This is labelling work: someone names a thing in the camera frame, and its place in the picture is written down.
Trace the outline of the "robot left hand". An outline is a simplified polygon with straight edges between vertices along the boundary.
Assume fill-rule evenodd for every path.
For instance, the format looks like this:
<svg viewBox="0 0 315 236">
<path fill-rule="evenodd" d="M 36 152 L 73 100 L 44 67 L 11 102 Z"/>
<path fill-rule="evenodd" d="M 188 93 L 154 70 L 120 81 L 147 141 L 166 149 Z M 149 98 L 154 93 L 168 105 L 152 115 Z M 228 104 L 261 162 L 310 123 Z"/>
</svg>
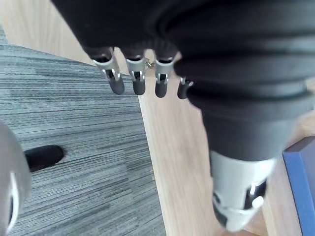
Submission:
<svg viewBox="0 0 315 236">
<path fill-rule="evenodd" d="M 116 94 L 123 53 L 135 94 L 145 92 L 145 58 L 154 51 L 155 94 L 172 72 L 178 97 L 202 113 L 213 181 L 213 209 L 229 232 L 264 203 L 267 181 L 296 120 L 315 96 L 312 0 L 55 0 L 82 49 Z"/>
</svg>

